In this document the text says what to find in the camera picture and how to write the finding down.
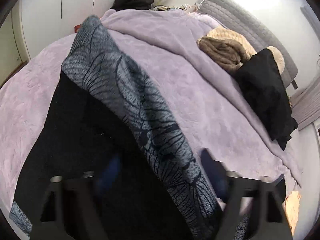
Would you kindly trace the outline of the black and grey patterned pants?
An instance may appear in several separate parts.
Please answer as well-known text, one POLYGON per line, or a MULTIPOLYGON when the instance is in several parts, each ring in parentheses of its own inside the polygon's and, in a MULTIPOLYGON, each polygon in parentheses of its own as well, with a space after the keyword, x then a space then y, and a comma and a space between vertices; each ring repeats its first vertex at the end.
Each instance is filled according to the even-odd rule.
POLYGON ((119 175, 94 201, 108 239, 215 239, 222 210, 167 103, 91 16, 62 63, 10 218, 30 236, 52 177, 97 178, 115 156, 119 175))

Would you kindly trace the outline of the grey curtain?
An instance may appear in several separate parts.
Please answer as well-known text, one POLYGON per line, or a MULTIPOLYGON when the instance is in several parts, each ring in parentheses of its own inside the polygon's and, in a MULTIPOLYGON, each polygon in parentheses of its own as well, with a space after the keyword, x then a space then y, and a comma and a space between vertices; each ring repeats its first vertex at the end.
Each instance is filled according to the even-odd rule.
POLYGON ((292 117, 301 130, 319 118, 319 76, 299 95, 291 98, 292 117))

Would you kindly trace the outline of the lilac fleece bed blanket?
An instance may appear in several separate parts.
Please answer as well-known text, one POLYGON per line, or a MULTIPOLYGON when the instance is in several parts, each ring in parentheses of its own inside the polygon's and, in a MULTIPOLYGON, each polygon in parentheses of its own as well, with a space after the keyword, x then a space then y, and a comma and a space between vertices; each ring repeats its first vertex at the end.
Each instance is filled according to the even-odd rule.
MULTIPOLYGON (((287 194, 298 188, 298 133, 285 150, 270 139, 236 81, 198 48, 207 24, 181 11, 109 10, 98 19, 159 90, 201 171, 200 149, 207 147, 248 178, 283 174, 287 194)), ((9 218, 20 172, 44 127, 77 33, 48 45, 1 88, 1 200, 9 218)))

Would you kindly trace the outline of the black folded garment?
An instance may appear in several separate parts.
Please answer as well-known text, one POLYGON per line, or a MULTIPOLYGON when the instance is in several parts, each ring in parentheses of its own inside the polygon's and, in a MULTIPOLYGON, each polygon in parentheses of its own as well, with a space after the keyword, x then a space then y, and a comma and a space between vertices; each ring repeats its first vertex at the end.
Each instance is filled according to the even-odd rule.
POLYGON ((272 51, 265 48, 253 55, 233 77, 271 140, 277 141, 285 150, 298 124, 292 117, 289 98, 272 51))

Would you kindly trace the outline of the round cream pleated cushion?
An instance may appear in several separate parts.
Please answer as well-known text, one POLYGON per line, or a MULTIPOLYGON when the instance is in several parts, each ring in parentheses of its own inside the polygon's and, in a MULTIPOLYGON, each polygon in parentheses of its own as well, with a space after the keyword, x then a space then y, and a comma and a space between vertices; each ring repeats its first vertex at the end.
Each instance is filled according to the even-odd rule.
POLYGON ((277 64, 277 67, 279 70, 279 74, 282 74, 285 69, 285 60, 284 60, 282 53, 280 52, 280 50, 278 48, 276 48, 274 46, 268 46, 267 49, 270 50, 273 55, 273 58, 277 64))

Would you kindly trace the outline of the beige knitted garment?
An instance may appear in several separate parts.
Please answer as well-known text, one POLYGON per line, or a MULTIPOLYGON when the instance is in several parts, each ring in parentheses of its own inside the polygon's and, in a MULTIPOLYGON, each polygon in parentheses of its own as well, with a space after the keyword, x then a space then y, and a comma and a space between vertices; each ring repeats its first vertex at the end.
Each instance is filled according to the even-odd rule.
POLYGON ((228 73, 236 72, 257 53, 243 35, 222 26, 198 39, 197 45, 228 73))

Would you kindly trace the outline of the grey quilted headboard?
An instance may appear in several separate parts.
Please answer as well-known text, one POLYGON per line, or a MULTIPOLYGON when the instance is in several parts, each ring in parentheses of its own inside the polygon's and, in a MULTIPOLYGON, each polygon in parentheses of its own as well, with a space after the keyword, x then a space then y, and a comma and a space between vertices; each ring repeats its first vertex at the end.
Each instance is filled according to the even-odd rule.
POLYGON ((257 18, 232 0, 202 0, 199 11, 213 16, 226 28, 243 35, 256 51, 268 46, 279 49, 285 61, 285 69, 281 74, 284 86, 287 88, 292 85, 294 89, 298 88, 295 82, 298 69, 292 57, 276 35, 257 18))

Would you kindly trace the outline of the black clothes pile beside bed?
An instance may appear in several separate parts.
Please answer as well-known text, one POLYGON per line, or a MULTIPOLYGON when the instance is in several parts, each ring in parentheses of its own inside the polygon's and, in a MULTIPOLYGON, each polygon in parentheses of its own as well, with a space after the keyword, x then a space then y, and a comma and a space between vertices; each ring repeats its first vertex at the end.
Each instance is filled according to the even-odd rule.
POLYGON ((114 0, 111 9, 115 11, 135 9, 150 10, 154 0, 114 0))

